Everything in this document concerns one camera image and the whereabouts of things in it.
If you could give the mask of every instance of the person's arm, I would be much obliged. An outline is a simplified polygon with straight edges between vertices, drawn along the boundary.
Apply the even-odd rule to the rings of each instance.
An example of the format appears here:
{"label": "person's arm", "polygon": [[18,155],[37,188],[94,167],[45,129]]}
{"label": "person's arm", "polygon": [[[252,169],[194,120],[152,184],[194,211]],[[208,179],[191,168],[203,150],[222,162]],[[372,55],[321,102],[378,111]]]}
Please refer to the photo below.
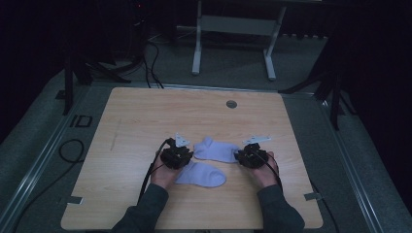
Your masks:
{"label": "person's arm", "polygon": [[158,217],[166,205],[169,194],[163,187],[150,183],[137,206],[127,208],[123,218],[111,232],[154,232]]}
{"label": "person's arm", "polygon": [[[268,164],[279,174],[273,152],[269,152]],[[285,199],[275,175],[266,165],[250,169],[261,190],[257,193],[263,217],[263,232],[294,233],[302,232],[305,222],[299,212]]]}
{"label": "person's arm", "polygon": [[158,217],[163,211],[169,194],[169,188],[181,170],[172,170],[163,166],[160,157],[154,164],[151,183],[137,206],[129,207],[123,218],[113,227],[112,233],[134,232],[149,233],[155,231]]}
{"label": "person's arm", "polygon": [[263,232],[302,232],[305,222],[299,212],[285,200],[279,185],[273,184],[257,193],[263,216]]}

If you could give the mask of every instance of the black cable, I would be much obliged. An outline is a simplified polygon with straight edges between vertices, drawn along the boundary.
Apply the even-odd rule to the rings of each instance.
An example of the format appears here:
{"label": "black cable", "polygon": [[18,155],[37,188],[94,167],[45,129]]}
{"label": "black cable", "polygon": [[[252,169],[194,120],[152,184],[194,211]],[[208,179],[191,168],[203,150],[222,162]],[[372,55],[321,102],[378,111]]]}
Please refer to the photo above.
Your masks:
{"label": "black cable", "polygon": [[146,83],[148,84],[148,87],[149,88],[152,88],[151,87],[151,84],[149,83],[149,71],[148,71],[148,62],[146,61],[146,57],[145,56],[143,56],[143,63],[145,64],[145,67],[146,67],[146,69],[145,69],[145,75],[146,75]]}
{"label": "black cable", "polygon": [[154,61],[152,62],[152,67],[151,67],[152,78],[157,83],[157,85],[160,85],[161,88],[164,88],[163,85],[161,84],[160,80],[157,78],[157,75],[155,75],[155,62],[156,62],[156,60],[158,58],[158,54],[159,54],[158,46],[155,45],[152,42],[148,42],[148,44],[153,46],[156,49],[156,53],[155,53],[155,56],[154,56]]}
{"label": "black cable", "polygon": [[[315,189],[315,191],[316,191],[317,193],[320,193],[320,191],[319,191],[318,188],[315,186],[315,184],[312,182],[312,180],[309,179],[309,182],[310,182],[310,184],[313,186],[313,188]],[[334,218],[334,216],[333,216],[333,214],[332,214],[332,211],[331,211],[330,208],[329,208],[329,205],[327,204],[325,198],[322,198],[321,200],[322,200],[322,202],[324,203],[324,205],[325,205],[325,207],[326,207],[326,210],[327,210],[327,212],[328,212],[329,215],[330,215],[330,218],[332,219],[332,222],[333,222],[333,225],[334,225],[334,227],[335,227],[336,233],[339,233],[339,232],[340,232],[340,231],[339,231],[339,227],[337,226],[336,219]]]}
{"label": "black cable", "polygon": [[168,139],[164,140],[164,142],[160,145],[158,151],[155,153],[155,157],[154,157],[154,161],[151,163],[151,165],[149,166],[148,172],[146,173],[145,179],[143,180],[142,183],[142,188],[140,189],[140,194],[139,194],[139,199],[137,200],[137,204],[139,204],[140,199],[142,198],[143,194],[145,193],[145,189],[146,189],[146,185],[148,184],[148,180],[149,180],[149,176],[151,175],[152,172],[154,172],[156,169],[160,168],[161,166],[158,166],[156,168],[154,168],[155,166],[155,161],[157,160],[158,156],[161,153],[161,150],[163,149],[164,145],[167,143]]}
{"label": "black cable", "polygon": [[[80,151],[80,153],[79,153],[79,156],[76,158],[76,160],[70,160],[70,159],[65,158],[65,157],[63,156],[62,152],[61,152],[62,148],[63,148],[66,144],[71,143],[71,142],[77,142],[77,143],[79,143],[79,144],[81,145],[81,147],[82,147],[82,148],[81,148],[81,151]],[[24,209],[22,210],[21,214],[19,215],[19,217],[18,217],[18,219],[17,219],[17,222],[15,223],[15,227],[14,227],[14,229],[13,229],[13,232],[16,232],[16,231],[17,231],[18,224],[20,223],[20,221],[21,221],[21,219],[23,218],[24,214],[27,212],[27,210],[30,208],[30,206],[31,206],[39,197],[41,197],[46,191],[49,190],[49,188],[51,188],[55,183],[57,183],[61,178],[63,178],[67,173],[69,173],[69,172],[73,169],[73,167],[76,166],[76,164],[81,163],[81,162],[84,162],[84,160],[81,159],[82,156],[83,156],[83,152],[84,152],[84,151],[85,151],[85,145],[84,145],[83,142],[80,141],[79,139],[71,139],[71,140],[68,140],[68,141],[64,142],[64,143],[60,146],[60,148],[59,148],[59,150],[58,150],[58,154],[59,154],[60,158],[62,158],[64,161],[66,161],[66,162],[68,162],[68,163],[71,163],[72,165],[71,165],[63,174],[61,174],[57,179],[55,179],[52,183],[50,183],[47,187],[45,187],[39,194],[37,194],[37,195],[24,207]]]}
{"label": "black cable", "polygon": [[[258,158],[260,158],[260,160],[263,161],[264,164],[266,164],[266,166],[269,167],[270,170],[272,170],[273,175],[275,176],[275,179],[276,179],[276,183],[280,186],[280,188],[282,189],[282,192],[283,192],[282,181],[281,181],[281,177],[279,177],[279,173],[277,173],[277,172],[275,171],[275,169],[274,169],[272,166],[270,166],[270,164],[269,164],[266,160],[264,160],[258,153],[252,151],[252,154],[254,154],[254,155],[256,155]],[[267,155],[270,156],[270,157],[276,162],[275,158],[272,157],[269,153],[267,153]]]}

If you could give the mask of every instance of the wooden table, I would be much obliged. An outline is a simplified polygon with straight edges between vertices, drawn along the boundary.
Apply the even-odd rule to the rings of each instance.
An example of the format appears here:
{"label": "wooden table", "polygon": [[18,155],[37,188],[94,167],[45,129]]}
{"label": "wooden table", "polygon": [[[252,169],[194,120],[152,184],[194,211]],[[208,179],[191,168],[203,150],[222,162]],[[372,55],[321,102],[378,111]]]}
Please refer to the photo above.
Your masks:
{"label": "wooden table", "polygon": [[[234,100],[237,107],[226,106]],[[323,225],[281,95],[229,90],[114,88],[91,142],[61,226],[68,230],[110,229],[136,205],[155,151],[179,133],[190,150],[205,136],[243,148],[254,135],[270,136],[263,150],[274,151],[288,202],[303,216],[305,228]],[[157,229],[260,229],[258,187],[238,164],[202,160],[220,168],[226,183],[206,188],[176,184]]]}

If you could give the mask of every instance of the table leg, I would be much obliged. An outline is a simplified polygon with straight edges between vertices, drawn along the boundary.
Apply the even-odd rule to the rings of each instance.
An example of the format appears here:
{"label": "table leg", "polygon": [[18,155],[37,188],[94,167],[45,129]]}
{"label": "table leg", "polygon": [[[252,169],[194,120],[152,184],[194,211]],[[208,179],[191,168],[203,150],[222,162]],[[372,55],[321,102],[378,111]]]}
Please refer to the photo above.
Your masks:
{"label": "table leg", "polygon": [[191,68],[191,73],[198,75],[200,73],[200,58],[202,55],[202,45],[200,42],[202,36],[202,1],[197,1],[197,26],[196,26],[196,48],[194,49],[193,66]]}
{"label": "table leg", "polygon": [[281,29],[282,20],[285,15],[285,11],[286,11],[286,7],[282,7],[279,12],[278,19],[276,20],[276,23],[273,27],[273,32],[270,38],[269,47],[263,50],[264,62],[266,63],[267,77],[270,81],[274,81],[276,79],[275,69],[273,68],[272,52],[273,52],[273,48],[275,47],[276,39],[278,38],[278,35],[279,35],[279,31]]}

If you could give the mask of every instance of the white sock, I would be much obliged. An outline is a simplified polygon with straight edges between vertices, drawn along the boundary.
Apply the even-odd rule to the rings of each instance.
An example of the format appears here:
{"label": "white sock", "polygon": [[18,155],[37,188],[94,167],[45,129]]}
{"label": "white sock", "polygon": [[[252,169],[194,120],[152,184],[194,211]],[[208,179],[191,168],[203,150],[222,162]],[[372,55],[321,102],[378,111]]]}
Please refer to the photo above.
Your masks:
{"label": "white sock", "polygon": [[209,164],[190,161],[179,174],[175,183],[197,184],[205,187],[217,187],[226,182],[224,173]]}
{"label": "white sock", "polygon": [[240,149],[231,143],[214,142],[211,137],[205,137],[203,142],[194,145],[194,157],[220,162],[236,163],[234,154]]}

